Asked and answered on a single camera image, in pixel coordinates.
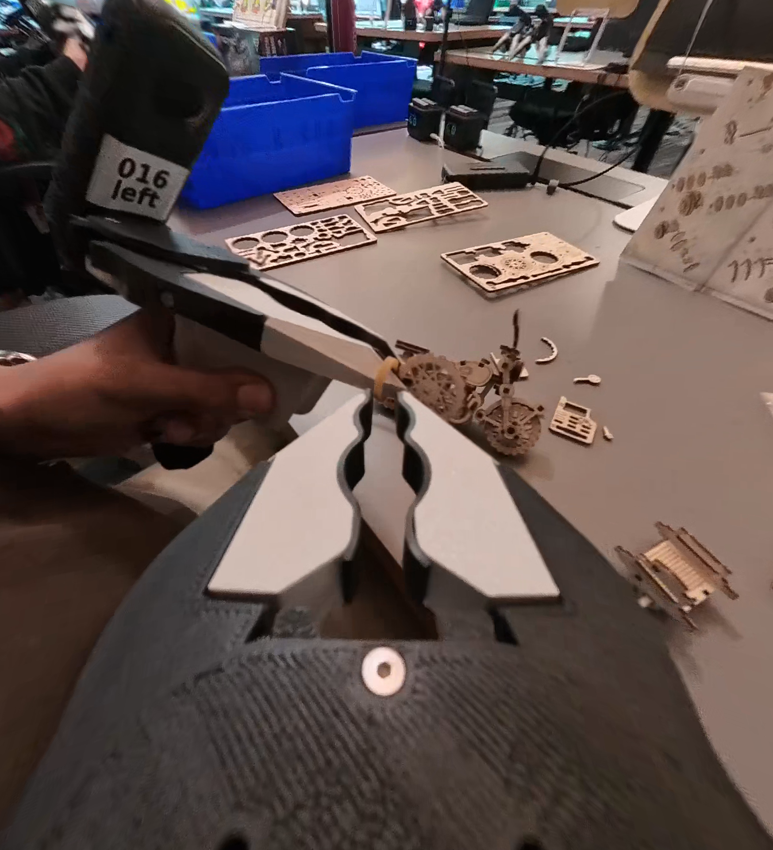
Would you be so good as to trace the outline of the black battery charger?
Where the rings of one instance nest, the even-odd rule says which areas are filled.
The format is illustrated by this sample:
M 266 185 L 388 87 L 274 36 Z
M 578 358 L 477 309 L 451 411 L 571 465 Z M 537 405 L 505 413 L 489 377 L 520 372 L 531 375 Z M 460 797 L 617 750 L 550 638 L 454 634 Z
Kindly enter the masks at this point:
M 443 143 L 454 151 L 476 151 L 487 125 L 484 112 L 465 104 L 454 104 L 444 112 Z
M 439 139 L 445 108 L 427 97 L 413 97 L 408 105 L 406 129 L 411 139 L 428 143 Z

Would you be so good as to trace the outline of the printed instruction booklet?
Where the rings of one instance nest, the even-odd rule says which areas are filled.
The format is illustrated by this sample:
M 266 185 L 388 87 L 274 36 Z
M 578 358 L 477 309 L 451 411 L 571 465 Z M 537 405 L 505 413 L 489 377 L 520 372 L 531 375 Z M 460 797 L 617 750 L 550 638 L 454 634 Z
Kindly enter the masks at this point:
M 773 70 L 742 70 L 622 261 L 773 321 Z

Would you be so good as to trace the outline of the wooden background table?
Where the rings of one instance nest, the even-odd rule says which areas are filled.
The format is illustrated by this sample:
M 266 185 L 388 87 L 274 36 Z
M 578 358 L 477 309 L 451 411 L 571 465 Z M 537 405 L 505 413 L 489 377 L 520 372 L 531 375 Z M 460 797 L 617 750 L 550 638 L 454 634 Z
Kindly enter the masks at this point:
M 444 26 L 435 26 L 430 31 L 424 27 L 406 30 L 395 20 L 352 16 L 351 21 L 356 26 L 360 43 L 390 40 L 421 46 L 424 54 L 431 53 L 432 63 L 441 74 L 453 67 L 484 71 L 494 76 L 512 74 L 627 89 L 629 77 L 625 57 L 600 50 L 609 22 L 623 17 L 621 5 L 579 7 L 559 2 L 558 9 L 560 14 L 554 16 L 553 23 L 562 26 L 560 43 L 544 50 L 533 44 L 524 54 L 513 57 L 493 49 L 493 44 L 508 31 L 505 25 L 450 25 L 445 32 Z

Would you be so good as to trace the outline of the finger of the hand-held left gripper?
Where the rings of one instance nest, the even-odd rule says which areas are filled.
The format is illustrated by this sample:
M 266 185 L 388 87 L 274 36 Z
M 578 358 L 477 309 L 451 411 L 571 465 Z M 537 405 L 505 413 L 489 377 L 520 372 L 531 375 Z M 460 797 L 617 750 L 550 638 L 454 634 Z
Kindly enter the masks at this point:
M 243 265 L 243 283 L 259 290 L 286 309 L 291 320 L 297 325 L 303 325 L 304 320 L 312 320 L 355 342 L 368 345 L 381 359 L 394 355 L 392 347 L 367 326 L 332 309 L 327 303 L 309 296 L 306 292 L 273 279 L 249 264 Z
M 189 283 L 222 313 L 210 327 L 223 336 L 279 363 L 348 386 L 371 389 L 384 362 L 366 344 L 304 320 L 295 324 L 286 309 L 242 279 L 190 272 Z

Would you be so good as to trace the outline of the wooden puzzle sheet with wheels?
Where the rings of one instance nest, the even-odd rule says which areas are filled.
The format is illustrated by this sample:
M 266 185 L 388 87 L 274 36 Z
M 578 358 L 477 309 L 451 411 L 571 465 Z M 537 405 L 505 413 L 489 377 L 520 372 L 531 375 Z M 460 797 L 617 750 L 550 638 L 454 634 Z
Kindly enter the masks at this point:
M 441 260 L 487 299 L 529 290 L 600 263 L 550 232 L 447 251 Z

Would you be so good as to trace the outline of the wooden puzzle frame sheet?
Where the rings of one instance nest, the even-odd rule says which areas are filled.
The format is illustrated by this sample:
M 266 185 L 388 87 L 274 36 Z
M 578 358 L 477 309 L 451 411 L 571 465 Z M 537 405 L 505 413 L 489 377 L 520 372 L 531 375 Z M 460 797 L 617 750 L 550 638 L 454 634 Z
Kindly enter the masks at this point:
M 328 183 L 276 192 L 273 197 L 296 217 L 355 207 L 396 195 L 389 186 L 371 176 L 343 178 Z
M 347 214 L 270 228 L 225 240 L 228 250 L 257 270 L 277 270 L 375 244 L 376 236 Z
M 466 186 L 452 182 L 367 201 L 356 205 L 354 210 L 374 234 L 379 234 L 485 207 L 487 202 L 481 197 Z

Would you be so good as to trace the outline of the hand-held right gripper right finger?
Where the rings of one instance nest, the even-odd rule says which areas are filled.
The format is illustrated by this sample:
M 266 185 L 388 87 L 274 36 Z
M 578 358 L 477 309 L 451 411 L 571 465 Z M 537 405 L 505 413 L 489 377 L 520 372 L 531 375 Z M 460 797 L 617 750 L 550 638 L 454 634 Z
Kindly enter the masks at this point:
M 424 606 L 559 602 L 498 462 L 408 392 L 396 400 L 396 433 L 413 491 L 402 557 L 411 598 Z

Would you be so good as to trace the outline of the black flat power box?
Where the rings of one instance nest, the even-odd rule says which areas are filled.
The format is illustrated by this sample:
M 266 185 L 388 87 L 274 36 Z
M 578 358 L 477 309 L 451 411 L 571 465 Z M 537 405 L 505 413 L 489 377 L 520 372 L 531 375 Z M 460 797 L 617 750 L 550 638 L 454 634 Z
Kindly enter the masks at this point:
M 441 183 L 459 183 L 476 193 L 524 189 L 533 185 L 538 159 L 538 155 L 518 151 L 485 162 L 446 163 L 442 167 Z

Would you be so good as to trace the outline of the blue plastic bin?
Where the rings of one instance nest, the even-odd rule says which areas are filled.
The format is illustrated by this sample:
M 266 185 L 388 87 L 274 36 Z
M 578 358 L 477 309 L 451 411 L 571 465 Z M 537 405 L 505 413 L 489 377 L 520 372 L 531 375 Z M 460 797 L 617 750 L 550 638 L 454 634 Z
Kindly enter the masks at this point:
M 313 53 L 261 58 L 261 72 L 268 77 L 285 73 L 353 90 L 356 93 L 356 130 L 406 123 L 416 70 L 415 58 L 367 50 L 360 54 Z
M 356 98 L 285 73 L 231 78 L 179 205 L 213 209 L 349 173 Z

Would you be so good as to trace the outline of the white monitor stand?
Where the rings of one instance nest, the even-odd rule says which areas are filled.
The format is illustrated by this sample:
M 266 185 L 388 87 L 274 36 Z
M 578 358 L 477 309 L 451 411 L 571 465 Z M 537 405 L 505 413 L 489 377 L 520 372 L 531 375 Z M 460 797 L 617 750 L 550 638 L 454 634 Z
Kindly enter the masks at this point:
M 488 162 L 505 159 L 521 162 L 532 174 L 539 160 L 538 184 L 549 181 L 570 186 L 570 191 L 584 197 L 604 201 L 618 209 L 614 226 L 632 235 L 644 222 L 657 198 L 668 186 L 659 178 L 629 169 L 623 154 L 611 155 L 609 162 L 599 162 L 582 155 L 552 148 L 541 158 L 542 146 L 484 130 L 481 134 L 481 158 Z

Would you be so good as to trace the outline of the grey desk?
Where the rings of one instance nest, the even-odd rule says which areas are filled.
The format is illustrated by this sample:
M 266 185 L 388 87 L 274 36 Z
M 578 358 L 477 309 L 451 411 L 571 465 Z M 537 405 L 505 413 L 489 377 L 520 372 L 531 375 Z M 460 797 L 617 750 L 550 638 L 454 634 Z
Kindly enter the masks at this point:
M 620 564 L 682 526 L 732 572 L 740 597 L 712 599 L 698 629 L 664 622 L 673 660 L 727 772 L 773 834 L 773 324 L 619 263 L 617 208 L 542 187 L 487 193 L 487 207 L 380 235 L 377 243 L 273 271 L 372 328 L 457 358 L 511 337 L 557 359 L 529 366 L 522 395 L 589 407 L 590 447 L 547 431 L 519 473 Z M 590 270 L 488 300 L 441 260 L 447 251 L 548 231 L 593 254 Z M 575 377 L 601 376 L 600 387 Z

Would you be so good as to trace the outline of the wooden model assembly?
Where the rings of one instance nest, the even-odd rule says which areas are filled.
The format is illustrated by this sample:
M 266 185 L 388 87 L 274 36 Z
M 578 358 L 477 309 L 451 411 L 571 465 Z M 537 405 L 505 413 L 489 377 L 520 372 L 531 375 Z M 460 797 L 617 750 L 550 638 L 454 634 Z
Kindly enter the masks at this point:
M 655 529 L 659 540 L 651 547 L 633 552 L 616 546 L 614 555 L 640 608 L 696 631 L 696 611 L 715 595 L 739 599 L 732 572 L 686 528 L 657 522 Z
M 469 403 L 474 414 L 466 424 L 448 423 L 455 427 L 476 427 L 499 455 L 521 457 L 539 439 L 543 407 L 531 405 L 516 396 L 517 385 L 529 378 L 519 350 L 519 310 L 513 314 L 512 326 L 512 342 L 501 345 L 497 355 L 489 354 L 482 359 L 449 359 L 458 366 L 469 386 Z M 404 341 L 397 341 L 396 346 L 400 355 L 398 367 L 412 355 L 435 355 L 428 348 Z

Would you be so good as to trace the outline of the wooden grid piece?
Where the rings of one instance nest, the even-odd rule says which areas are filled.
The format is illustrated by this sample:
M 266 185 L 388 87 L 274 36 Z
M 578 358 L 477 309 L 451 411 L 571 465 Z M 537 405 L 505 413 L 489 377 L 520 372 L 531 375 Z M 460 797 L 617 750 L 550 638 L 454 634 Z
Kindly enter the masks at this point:
M 548 431 L 577 444 L 591 446 L 598 431 L 590 408 L 562 396 L 552 415 Z

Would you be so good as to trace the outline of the person's left hand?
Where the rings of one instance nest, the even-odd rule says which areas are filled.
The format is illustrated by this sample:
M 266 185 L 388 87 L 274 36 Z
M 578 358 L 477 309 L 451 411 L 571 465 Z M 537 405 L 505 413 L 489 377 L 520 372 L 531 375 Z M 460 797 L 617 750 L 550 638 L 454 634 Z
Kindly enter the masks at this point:
M 36 458 L 100 456 L 145 443 L 207 448 L 275 407 L 273 386 L 242 370 L 174 363 L 172 320 L 138 311 L 0 382 L 0 441 Z

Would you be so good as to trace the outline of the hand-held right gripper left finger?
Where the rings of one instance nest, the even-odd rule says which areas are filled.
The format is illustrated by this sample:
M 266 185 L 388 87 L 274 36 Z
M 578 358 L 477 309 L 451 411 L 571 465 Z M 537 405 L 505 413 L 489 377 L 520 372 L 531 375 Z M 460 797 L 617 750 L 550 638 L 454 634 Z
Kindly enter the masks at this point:
M 351 598 L 362 526 L 354 490 L 372 414 L 372 394 L 358 393 L 275 454 L 209 579 L 211 597 L 276 608 Z

